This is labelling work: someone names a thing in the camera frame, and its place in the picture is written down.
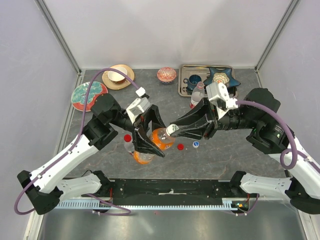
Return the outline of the white juice bottle cap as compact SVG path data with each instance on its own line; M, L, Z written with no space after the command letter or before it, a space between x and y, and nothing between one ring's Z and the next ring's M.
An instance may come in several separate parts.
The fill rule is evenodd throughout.
M171 136L171 134L173 134L174 132L176 132L177 130L179 130L179 127L176 124L170 124L165 132L168 136Z

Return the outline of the blue white Pocari cap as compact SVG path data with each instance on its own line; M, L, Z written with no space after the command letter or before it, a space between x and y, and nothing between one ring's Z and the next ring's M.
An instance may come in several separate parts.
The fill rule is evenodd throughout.
M194 148L198 148L199 145L200 145L200 143L199 143L198 141L194 141L194 142L192 143L192 146L193 146Z

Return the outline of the tall red-cap clear bottle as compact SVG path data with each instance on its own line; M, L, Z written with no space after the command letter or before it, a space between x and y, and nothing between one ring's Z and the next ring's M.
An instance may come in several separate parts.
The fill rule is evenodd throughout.
M196 87L193 89L190 99L190 108L194 108L201 99L205 96L205 85L202 81L198 82Z

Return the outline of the red bottle cap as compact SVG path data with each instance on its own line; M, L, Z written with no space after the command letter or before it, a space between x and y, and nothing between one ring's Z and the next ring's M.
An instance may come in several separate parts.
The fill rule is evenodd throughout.
M177 149L180 150L180 151L183 150L184 149L184 145L182 143L179 143L177 145Z

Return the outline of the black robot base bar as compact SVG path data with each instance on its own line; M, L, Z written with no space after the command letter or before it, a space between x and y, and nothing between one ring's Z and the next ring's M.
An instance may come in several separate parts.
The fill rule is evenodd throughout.
M215 179L124 179L116 178L93 194L111 197L113 204L219 204L223 198L253 200L255 193L230 187Z

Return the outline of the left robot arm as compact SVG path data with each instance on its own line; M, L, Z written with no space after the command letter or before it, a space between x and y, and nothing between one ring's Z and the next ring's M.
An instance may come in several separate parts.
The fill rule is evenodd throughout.
M109 194L115 184L100 170L83 177L65 177L118 135L113 126L131 132L135 151L165 156L147 136L148 130L165 127L159 108L147 97L137 98L124 109L111 94L102 94L96 98L91 112L91 120L81 125L80 133L65 149L38 169L23 170L17 175L23 193L38 215L50 212L64 200L89 194L99 197Z

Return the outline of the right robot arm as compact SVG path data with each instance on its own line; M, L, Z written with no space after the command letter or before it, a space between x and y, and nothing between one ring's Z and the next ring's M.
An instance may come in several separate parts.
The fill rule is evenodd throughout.
M249 129L246 140L289 172L285 178L237 171L229 182L235 197L244 193L289 201L296 209L320 212L320 166L305 151L294 132L278 116L280 102L266 88L251 90L244 100L229 97L224 87L208 90L192 110L177 119L174 137L209 139L217 131Z

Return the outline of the small red-cap clear bottle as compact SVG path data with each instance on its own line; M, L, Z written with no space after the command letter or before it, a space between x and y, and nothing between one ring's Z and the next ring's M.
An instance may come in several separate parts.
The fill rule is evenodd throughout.
M124 137L123 137L123 145L124 145L124 148L127 150L127 152L130 154L130 155L133 155L134 154L134 151L135 151L135 146L133 144L133 138L130 134L126 134Z

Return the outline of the blue ceramic cup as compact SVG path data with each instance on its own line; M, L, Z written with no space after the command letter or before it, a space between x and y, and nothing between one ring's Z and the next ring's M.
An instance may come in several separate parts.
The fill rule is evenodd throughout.
M193 74L189 78L186 77L183 79L183 83L187 85L187 89L190 91L193 91L197 84L201 81L202 78L197 74Z

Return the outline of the patterned flower bowl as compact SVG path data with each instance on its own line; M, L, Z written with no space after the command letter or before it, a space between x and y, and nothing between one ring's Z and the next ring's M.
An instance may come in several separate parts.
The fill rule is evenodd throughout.
M216 72L213 74L212 81L216 83L223 83L224 85L228 86L230 82L230 78L224 72Z

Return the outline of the blue star-shaped dish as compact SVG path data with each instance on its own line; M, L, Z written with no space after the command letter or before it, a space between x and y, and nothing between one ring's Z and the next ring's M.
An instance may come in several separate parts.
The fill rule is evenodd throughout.
M229 85L226 86L227 88L232 88L232 87L238 87L241 85L241 82L236 80L234 75L233 75L233 69L231 67L227 68L216 68L216 67L209 67L209 76L207 77L206 80L204 80L204 85L208 86L209 84L213 83L213 75L215 73L225 73L229 77Z

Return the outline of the steel tray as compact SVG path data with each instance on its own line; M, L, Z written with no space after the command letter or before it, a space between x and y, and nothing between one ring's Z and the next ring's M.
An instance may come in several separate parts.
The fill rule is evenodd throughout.
M233 76L235 78L235 70L231 66L183 64L180 66L178 74L178 94L182 97L191 97L192 90L187 89L187 85L183 83L183 79L189 78L191 75L199 75L202 79L202 82L204 82L204 80L206 80L210 75L209 67L222 69L232 68ZM238 95L237 87L228 88L228 92L233 94L233 97L236 97Z

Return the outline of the red patterned bowl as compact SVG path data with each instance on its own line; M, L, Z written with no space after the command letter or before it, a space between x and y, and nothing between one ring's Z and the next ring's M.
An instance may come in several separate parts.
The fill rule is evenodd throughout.
M177 72L171 67L163 67L158 70L156 75L163 84L169 84L176 79Z

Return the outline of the red white tea cup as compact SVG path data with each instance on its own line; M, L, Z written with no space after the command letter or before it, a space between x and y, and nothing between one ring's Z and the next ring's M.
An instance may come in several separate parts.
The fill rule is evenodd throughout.
M128 73L127 69L122 66L114 66L112 68L122 72L125 75L127 75ZM126 80L126 78L123 75L115 71L108 71L107 76L115 84L121 84Z

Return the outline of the red teal floral plate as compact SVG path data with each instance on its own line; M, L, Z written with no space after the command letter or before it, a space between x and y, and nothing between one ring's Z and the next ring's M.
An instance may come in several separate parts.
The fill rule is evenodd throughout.
M79 85L71 95L72 106L76 110L79 110L81 112L84 110L85 98L86 98L88 86L89 86L89 82ZM103 83L94 81L91 85L91 88L88 94L85 111L90 112L91 107L94 105L97 97L107 93L108 93L108 89Z

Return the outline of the left aluminium frame post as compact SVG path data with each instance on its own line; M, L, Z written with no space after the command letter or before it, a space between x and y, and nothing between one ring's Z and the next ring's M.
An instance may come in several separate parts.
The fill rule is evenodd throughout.
M69 60L71 66L75 70L75 72L80 75L82 70L77 63L76 58L74 57L70 47L68 46L60 28L58 27L50 9L48 8L46 2L44 0L35 0L39 10L41 11L42 15L44 16L46 22L48 23L51 31L53 32L55 38L57 39L60 47L62 48L63 52L65 53L67 59Z

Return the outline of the aluminium frame post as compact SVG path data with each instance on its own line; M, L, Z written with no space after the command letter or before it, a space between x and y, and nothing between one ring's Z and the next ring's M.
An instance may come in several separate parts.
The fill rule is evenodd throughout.
M277 24L273 34L271 35L264 51L262 52L257 64L255 65L254 69L255 72L258 74L261 67L263 66L264 62L266 61L267 57L269 56L270 52L272 51L274 45L276 44L278 38L280 37L281 33L283 32L285 26L289 22L291 16L293 15L295 9L299 5L300 0L291 0L282 15L279 23Z
M69 60L71 66L75 70L75 72L80 75L82 70L77 63L76 58L74 57L70 47L68 46L60 28L58 27L50 9L48 8L46 2L44 0L35 0L39 10L41 11L42 15L44 16L46 22L48 23L51 31L53 32L55 38L57 39L60 47L62 48L63 52L65 53L67 59Z

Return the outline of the right aluminium frame post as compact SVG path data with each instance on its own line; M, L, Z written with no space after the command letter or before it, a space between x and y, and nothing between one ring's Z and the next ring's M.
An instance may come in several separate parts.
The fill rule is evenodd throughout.
M271 35L264 51L262 52L257 64L255 65L254 69L255 72L258 74L261 67L263 66L264 62L266 61L267 57L269 56L270 52L272 51L274 45L276 44L278 38L280 37L281 33L283 32L285 26L289 22L291 16L293 15L295 9L299 5L300 0L291 0L282 15L279 23L277 24L273 34Z

